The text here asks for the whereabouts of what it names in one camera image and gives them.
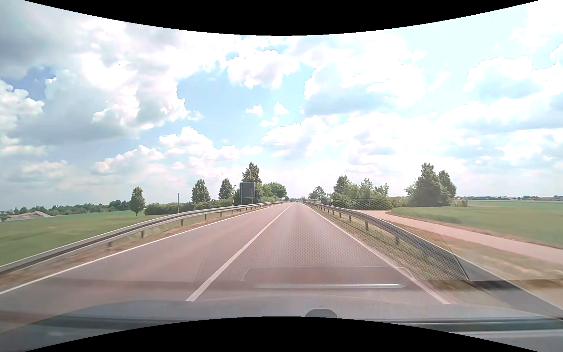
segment tree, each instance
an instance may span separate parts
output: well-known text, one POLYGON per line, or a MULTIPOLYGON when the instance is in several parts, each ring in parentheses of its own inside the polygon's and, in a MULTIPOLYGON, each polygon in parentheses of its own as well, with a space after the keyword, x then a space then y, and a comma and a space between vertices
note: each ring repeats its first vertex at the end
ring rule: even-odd
POLYGON ((129 210, 136 213, 142 211, 145 208, 145 198, 143 198, 143 189, 140 187, 134 188, 131 192, 131 200, 129 201, 129 210))
POLYGON ((191 198, 193 203, 209 202, 208 188, 206 187, 203 179, 200 179, 195 183, 191 198))
POLYGON ((327 193, 325 192, 325 190, 323 189, 323 187, 317 186, 317 188, 314 188, 314 190, 312 191, 312 193, 310 193, 308 195, 308 197, 310 199, 322 199, 325 196, 327 196, 327 193))
POLYGON ((336 185, 333 186, 333 193, 344 194, 347 187, 351 184, 347 176, 339 176, 336 185))
POLYGON ((245 172, 243 172, 243 178, 241 182, 261 183, 262 180, 260 180, 260 168, 258 168, 258 165, 250 162, 245 172))
POLYGON ((231 185, 229 179, 223 180, 221 182, 221 188, 218 190, 219 199, 230 199, 234 193, 234 187, 231 185))
POLYGON ((438 172, 438 178, 440 179, 440 184, 442 187, 447 189, 450 198, 455 198, 455 192, 457 191, 457 187, 451 182, 451 177, 449 173, 445 170, 438 172))
POLYGON ((270 190, 271 194, 277 198, 284 198, 288 195, 286 187, 278 182, 265 183, 264 185, 270 190))
POLYGON ((360 184, 360 197, 363 199, 370 199, 373 191, 373 182, 370 179, 364 179, 360 184))
POLYGON ((410 205, 413 207, 445 207, 449 206, 449 191, 440 183, 434 166, 424 163, 420 177, 413 185, 406 188, 410 196, 410 205))
POLYGON ((373 192, 375 192, 376 194, 382 196, 382 197, 387 197, 388 196, 388 189, 390 188, 390 186, 388 186, 387 183, 384 183, 383 186, 378 186, 375 187, 373 189, 373 192))

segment grass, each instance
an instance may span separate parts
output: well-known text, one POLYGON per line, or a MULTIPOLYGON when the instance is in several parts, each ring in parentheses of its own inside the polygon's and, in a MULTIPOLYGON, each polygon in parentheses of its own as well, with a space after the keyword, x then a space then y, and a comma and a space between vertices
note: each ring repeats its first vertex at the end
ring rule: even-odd
POLYGON ((401 207, 391 214, 489 230, 563 248, 563 202, 471 200, 468 207, 401 207))
POLYGON ((120 211, 0 222, 0 265, 162 216, 120 211))

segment asphalt road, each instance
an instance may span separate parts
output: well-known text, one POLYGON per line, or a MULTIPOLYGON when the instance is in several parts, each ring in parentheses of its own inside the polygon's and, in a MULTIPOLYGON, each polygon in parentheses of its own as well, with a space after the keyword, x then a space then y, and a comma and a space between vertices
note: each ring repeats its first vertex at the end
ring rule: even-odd
POLYGON ((274 205, 0 294, 0 332, 99 304, 214 300, 288 288, 416 305, 445 303, 404 273, 308 206, 274 205), (392 287, 313 286, 366 283, 392 287))

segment white lane marking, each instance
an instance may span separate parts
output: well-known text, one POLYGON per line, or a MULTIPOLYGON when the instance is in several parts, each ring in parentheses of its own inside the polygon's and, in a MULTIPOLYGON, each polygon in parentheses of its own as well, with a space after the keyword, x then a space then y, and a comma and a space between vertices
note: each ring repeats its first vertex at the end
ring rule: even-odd
POLYGON ((82 263, 82 264, 80 264, 80 265, 78 265, 78 266, 74 266, 74 267, 72 267, 72 268, 68 268, 68 269, 65 269, 65 270, 62 270, 62 271, 58 271, 58 272, 56 272, 56 273, 54 273, 54 274, 50 274, 50 275, 47 275, 47 276, 40 277, 40 278, 38 278, 38 279, 36 279, 36 280, 33 280, 33 281, 30 281, 30 282, 28 282, 28 283, 20 284, 20 285, 18 285, 18 286, 14 286, 14 287, 12 287, 12 288, 9 288, 9 289, 7 289, 7 290, 4 290, 4 291, 0 292, 0 296, 1 296, 2 294, 5 294, 5 293, 8 293, 8 292, 14 291, 14 290, 16 290, 16 289, 20 289, 20 288, 25 287, 25 286, 27 286, 27 285, 31 285, 31 284, 37 283, 37 282, 42 281, 42 280, 45 280, 45 279, 49 279, 50 277, 54 277, 54 276, 56 276, 56 275, 64 274, 64 273, 67 272, 67 271, 71 271, 71 270, 74 270, 74 269, 83 267, 83 266, 85 266, 85 265, 89 265, 89 264, 92 264, 92 263, 94 263, 94 262, 98 262, 99 260, 103 260, 103 259, 106 259, 106 258, 110 258, 110 257, 112 257, 112 256, 116 256, 116 255, 121 254, 121 253, 129 252, 129 251, 131 251, 131 250, 133 250, 133 249, 136 249, 136 248, 144 247, 145 245, 148 245, 148 244, 158 243, 158 242, 160 242, 160 241, 162 241, 162 240, 169 239, 169 238, 174 237, 174 236, 179 236, 179 235, 185 234, 185 233, 187 233, 187 232, 190 232, 190 231, 192 231, 192 230, 198 230, 198 229, 200 229, 200 228, 202 228, 202 227, 206 227, 206 226, 209 226, 209 225, 215 225, 215 224, 218 224, 219 222, 223 222, 223 221, 225 221, 225 220, 236 219, 236 218, 239 217, 239 216, 248 215, 248 214, 251 214, 251 213, 253 213, 253 212, 242 213, 242 214, 236 215, 236 216, 234 216, 234 217, 229 217, 229 218, 227 218, 227 219, 223 219, 223 220, 219 220, 219 221, 216 221, 216 222, 212 222, 211 224, 206 224, 206 225, 204 225, 204 226, 199 226, 199 227, 196 227, 196 228, 191 228, 190 230, 186 230, 186 231, 184 231, 184 232, 180 232, 179 234, 170 235, 170 236, 167 236, 167 237, 163 237, 163 238, 160 238, 160 239, 156 239, 155 241, 152 241, 152 242, 149 242, 149 243, 137 245, 136 247, 132 247, 132 248, 129 248, 129 249, 124 249, 123 251, 116 252, 116 253, 113 253, 113 254, 109 254, 109 255, 107 255, 107 256, 105 256, 105 257, 97 258, 97 259, 95 259, 95 260, 91 260, 91 261, 89 261, 89 262, 82 263))
POLYGON ((351 234, 349 234, 347 231, 343 230, 342 228, 340 228, 338 225, 334 224, 333 222, 331 222, 329 219, 327 219, 326 217, 324 217, 323 215, 319 214, 317 211, 315 211, 314 209, 312 209, 312 207, 310 207, 309 205, 305 205, 306 207, 309 208, 309 210, 315 212, 318 216, 322 217, 323 219, 327 220, 327 222, 329 222, 330 224, 334 225, 336 228, 338 228, 340 231, 344 232, 347 236, 351 237, 355 242, 359 243, 362 245, 362 247, 368 249, 372 254, 375 254, 377 257, 379 257, 379 259, 383 260, 384 262, 386 262, 386 264, 388 264, 389 266, 395 268, 396 271, 400 272, 403 276, 407 277, 408 279, 410 279, 411 282, 415 283, 418 287, 420 287, 421 289, 423 289, 423 291, 427 292, 430 294, 430 296, 432 296, 433 298, 435 298, 436 300, 438 300, 440 303, 442 304, 451 304, 451 302, 449 302, 448 300, 446 300, 444 297, 442 297, 441 295, 439 295, 437 292, 435 292, 434 290, 430 289, 429 287, 425 286, 423 283, 419 282, 414 276, 411 276, 409 274, 407 274, 406 272, 404 272, 403 270, 401 270, 400 268, 397 268, 392 262, 390 262, 383 254, 381 254, 380 252, 377 252, 376 250, 372 249, 371 247, 367 246, 366 244, 364 244, 362 241, 358 240, 357 238, 355 238, 354 236, 351 236, 351 234))
POLYGON ((271 220, 271 222, 269 222, 264 228, 262 228, 262 230, 260 230, 257 235, 253 236, 253 238, 252 238, 249 242, 247 242, 238 252, 236 252, 236 254, 234 254, 233 256, 231 256, 231 258, 228 259, 228 260, 225 262, 225 264, 223 264, 223 266, 221 266, 221 268, 218 268, 218 270, 217 270, 214 274, 212 274, 212 276, 208 277, 208 279, 207 279, 203 284, 201 284, 201 286, 199 286, 199 288, 198 288, 195 292, 193 292, 193 293, 190 295, 190 297, 188 297, 186 300, 187 300, 187 301, 190 301, 190 302, 194 302, 194 301, 205 291, 205 289, 208 288, 208 286, 209 286, 210 284, 212 284, 212 282, 213 282, 214 280, 216 280, 216 278, 217 278, 219 275, 221 275, 221 273, 223 273, 223 271, 224 271, 225 269, 227 269, 227 267, 229 267, 230 264, 231 264, 234 260, 236 260, 236 258, 238 258, 238 256, 240 255, 240 253, 244 252, 244 251, 247 249, 247 247, 249 247, 249 245, 250 245, 251 243, 253 243, 253 242, 255 241, 255 239, 258 238, 258 236, 260 236, 260 235, 262 234, 262 232, 264 232, 264 230, 266 230, 275 220, 277 220, 278 217, 282 216, 282 214, 283 214, 284 212, 286 212, 286 211, 288 210, 288 208, 290 208, 291 206, 292 206, 292 204, 289 205, 286 209, 284 209, 283 212, 281 212, 281 213, 280 213, 278 216, 276 216, 273 220, 271 220))

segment sky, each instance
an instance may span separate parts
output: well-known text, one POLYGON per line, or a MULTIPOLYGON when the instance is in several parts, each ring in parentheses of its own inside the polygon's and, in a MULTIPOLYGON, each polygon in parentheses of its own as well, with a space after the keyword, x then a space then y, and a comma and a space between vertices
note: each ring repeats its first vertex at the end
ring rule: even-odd
POLYGON ((563 1, 383 31, 222 35, 0 0, 0 210, 190 198, 249 162, 290 197, 563 196, 563 1))

